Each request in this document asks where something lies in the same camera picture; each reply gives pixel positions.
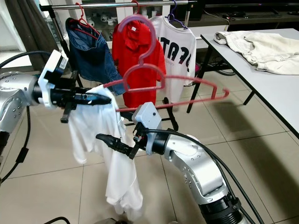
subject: clothes hanger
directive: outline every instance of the clothes hanger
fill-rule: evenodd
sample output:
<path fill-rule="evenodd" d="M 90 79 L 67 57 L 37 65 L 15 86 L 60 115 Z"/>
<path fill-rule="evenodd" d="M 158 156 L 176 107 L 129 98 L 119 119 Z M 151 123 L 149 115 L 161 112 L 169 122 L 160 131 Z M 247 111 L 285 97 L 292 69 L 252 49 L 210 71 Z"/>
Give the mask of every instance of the clothes hanger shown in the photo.
<path fill-rule="evenodd" d="M 131 2 L 135 2 L 137 4 L 138 10 L 137 10 L 137 14 L 140 13 L 140 6 L 137 0 L 132 0 Z"/>
<path fill-rule="evenodd" d="M 148 19 L 146 19 L 144 16 L 139 15 L 139 14 L 135 14 L 135 15 L 126 17 L 119 24 L 117 32 L 122 32 L 126 24 L 130 23 L 131 21 L 135 21 L 135 20 L 141 21 L 149 27 L 150 36 L 151 36 L 150 48 L 147 52 L 145 52 L 145 53 L 143 53 L 139 56 L 138 64 L 132 66 L 131 68 L 129 68 L 125 72 L 125 74 L 123 76 L 123 79 L 112 81 L 110 83 L 106 83 L 106 84 L 103 85 L 104 88 L 107 88 L 107 87 L 110 87 L 110 86 L 113 86 L 113 85 L 117 85 L 117 84 L 123 84 L 124 88 L 127 92 L 159 90 L 159 89 L 163 89 L 165 87 L 165 79 L 166 78 L 167 79 L 175 78 L 175 79 L 190 80 L 190 81 L 194 81 L 195 83 L 207 84 L 207 85 L 209 85 L 213 88 L 211 98 L 197 99 L 197 100 L 190 100 L 190 101 L 178 102 L 178 103 L 173 103 L 173 104 L 159 105 L 159 106 L 156 106 L 157 109 L 164 109 L 164 108 L 167 108 L 167 107 L 172 107 L 172 106 L 177 106 L 177 105 L 185 105 L 185 104 L 189 104 L 189 103 L 196 103 L 196 102 L 203 102 L 203 101 L 210 101 L 210 100 L 218 100 L 218 99 L 226 98 L 229 95 L 229 90 L 223 88 L 224 96 L 216 97 L 217 85 L 214 84 L 214 83 L 211 83 L 211 82 L 209 82 L 207 80 L 204 80 L 204 79 L 201 79 L 201 78 L 193 78 L 193 77 L 186 77 L 186 76 L 171 76 L 171 75 L 170 76 L 165 76 L 164 73 L 157 66 L 155 66 L 153 64 L 144 63 L 143 60 L 146 57 L 148 57 L 154 51 L 155 46 L 156 46 L 156 32 L 155 32 L 155 28 L 154 28 L 153 24 Z M 152 86 L 152 87 L 129 89 L 127 81 L 128 81 L 128 77 L 129 77 L 130 73 L 137 70 L 137 69 L 141 69 L 141 68 L 147 68 L 147 69 L 155 70 L 161 78 L 161 86 Z M 137 107 L 136 108 L 121 108 L 121 109 L 117 109 L 116 111 L 117 112 L 129 112 L 129 111 L 135 111 L 136 109 L 137 109 Z"/>
<path fill-rule="evenodd" d="M 90 28 L 92 31 L 94 31 L 95 32 L 95 34 L 97 34 L 97 35 L 99 35 L 100 36 L 100 33 L 95 29 L 95 28 L 93 28 L 85 19 L 83 19 L 83 16 L 84 16 L 84 11 L 83 11 L 83 8 L 82 8 L 82 6 L 80 5 L 80 3 L 78 3 L 78 2 L 76 2 L 76 5 L 79 5 L 79 7 L 80 7 L 80 9 L 81 9 L 81 18 L 79 19 L 79 20 L 70 20 L 70 23 L 72 23 L 72 22 L 79 22 L 79 24 L 80 24 L 80 26 L 83 26 L 83 27 L 86 27 L 86 28 Z M 86 32 L 86 31 L 84 31 L 84 30 L 81 30 L 81 29 L 79 29 L 79 28 L 73 28 L 74 30 L 76 30 L 76 31 L 79 31 L 79 32 L 81 32 L 81 33 L 84 33 L 84 34 L 86 34 L 86 35 L 89 35 L 89 36 L 91 36 L 92 38 L 94 38 L 94 39 L 98 39 L 98 37 L 96 37 L 96 36 L 94 36 L 94 35 L 92 35 L 91 33 L 88 33 L 88 32 Z"/>
<path fill-rule="evenodd" d="M 168 16 L 166 16 L 165 18 L 168 19 L 168 22 L 169 22 L 169 23 L 171 23 L 171 22 L 173 22 L 173 21 L 176 21 L 176 22 L 178 22 L 179 24 L 181 24 L 181 25 L 184 27 L 184 29 L 188 29 L 188 27 L 186 27 L 181 21 L 177 20 L 177 19 L 174 17 L 173 11 L 177 8 L 177 2 L 176 2 L 176 0 L 173 0 L 173 1 L 174 1 L 175 6 L 174 6 L 174 8 L 170 11 L 170 13 L 168 14 Z"/>

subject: tile floor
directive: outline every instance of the tile floor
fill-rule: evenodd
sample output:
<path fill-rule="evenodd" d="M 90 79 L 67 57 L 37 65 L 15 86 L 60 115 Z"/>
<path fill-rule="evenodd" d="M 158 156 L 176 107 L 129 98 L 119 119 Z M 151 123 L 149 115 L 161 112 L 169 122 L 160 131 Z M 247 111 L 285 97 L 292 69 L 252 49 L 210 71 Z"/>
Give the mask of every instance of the tile floor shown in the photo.
<path fill-rule="evenodd" d="M 175 112 L 179 131 L 200 139 L 228 164 L 266 224 L 298 224 L 299 140 L 256 97 L 242 105 L 250 91 L 238 77 L 209 72 L 205 78 L 219 86 L 218 94 L 223 87 L 231 93 L 223 101 L 194 105 L 190 114 L 185 112 L 186 106 L 180 107 Z M 94 84 L 84 81 L 84 85 Z M 193 87 L 186 87 L 182 100 L 189 99 L 192 91 Z M 210 92 L 201 86 L 197 97 L 205 98 Z M 163 99 L 161 93 L 157 99 Z M 117 100 L 123 105 L 121 97 Z M 101 157 L 88 155 L 84 166 L 75 162 L 61 115 L 60 109 L 31 108 L 30 151 L 0 187 L 1 224 L 42 224 L 58 216 L 67 217 L 71 224 L 93 224 L 107 217 L 125 219 L 106 203 L 107 174 Z M 164 122 L 163 128 L 168 127 L 171 123 Z M 13 166 L 26 128 L 24 116 L 4 151 L 1 177 Z M 135 163 L 144 196 L 144 215 L 136 224 L 205 223 L 180 171 L 172 164 L 162 156 L 145 153 L 139 154 Z M 240 191 L 234 184 L 232 187 L 253 216 Z"/>

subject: purple hanger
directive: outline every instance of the purple hanger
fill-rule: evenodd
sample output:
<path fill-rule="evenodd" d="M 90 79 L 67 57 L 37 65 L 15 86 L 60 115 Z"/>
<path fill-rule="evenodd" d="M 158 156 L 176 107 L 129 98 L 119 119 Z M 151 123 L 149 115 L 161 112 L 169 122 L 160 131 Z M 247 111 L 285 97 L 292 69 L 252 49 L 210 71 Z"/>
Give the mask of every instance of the purple hanger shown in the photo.
<path fill-rule="evenodd" d="M 177 8 L 177 2 L 176 2 L 176 0 L 173 0 L 173 1 L 174 1 L 175 6 L 174 6 L 174 8 L 170 11 L 170 13 L 168 14 L 168 16 L 166 16 L 166 18 L 168 19 L 169 22 L 176 21 L 176 22 L 180 23 L 180 24 L 184 27 L 184 29 L 188 29 L 188 27 L 186 27 L 181 21 L 177 20 L 177 19 L 174 17 L 173 11 Z"/>

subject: curtain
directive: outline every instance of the curtain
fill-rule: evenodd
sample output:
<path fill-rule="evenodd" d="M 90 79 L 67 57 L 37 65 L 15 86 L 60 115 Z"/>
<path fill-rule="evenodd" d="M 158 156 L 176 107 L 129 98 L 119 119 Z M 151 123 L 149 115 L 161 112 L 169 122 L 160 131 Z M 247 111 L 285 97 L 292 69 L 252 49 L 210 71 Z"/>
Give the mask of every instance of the curtain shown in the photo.
<path fill-rule="evenodd" d="M 5 0 L 11 19 L 22 39 L 26 51 L 52 52 L 58 46 L 34 0 Z M 34 70 L 42 71 L 48 57 L 29 56 Z"/>

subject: red shirt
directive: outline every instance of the red shirt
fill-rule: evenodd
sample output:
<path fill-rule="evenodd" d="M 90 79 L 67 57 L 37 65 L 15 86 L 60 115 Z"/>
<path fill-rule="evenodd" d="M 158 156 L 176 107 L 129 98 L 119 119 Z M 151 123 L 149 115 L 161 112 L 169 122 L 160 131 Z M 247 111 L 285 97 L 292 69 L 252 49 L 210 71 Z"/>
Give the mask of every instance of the red shirt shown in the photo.
<path fill-rule="evenodd" d="M 112 57 L 118 64 L 120 75 L 133 65 L 138 64 L 138 58 L 145 53 L 151 44 L 150 29 L 139 21 L 130 22 L 123 31 L 117 32 L 118 25 L 114 28 L 112 42 Z M 160 42 L 156 39 L 154 51 L 144 59 L 144 63 L 154 64 L 166 74 L 164 52 Z M 129 74 L 128 85 L 130 89 L 156 86 L 160 80 L 156 71 L 151 69 L 137 69 Z M 156 103 L 156 90 L 142 92 L 125 92 L 123 99 L 127 107 L 138 107 L 145 102 Z"/>

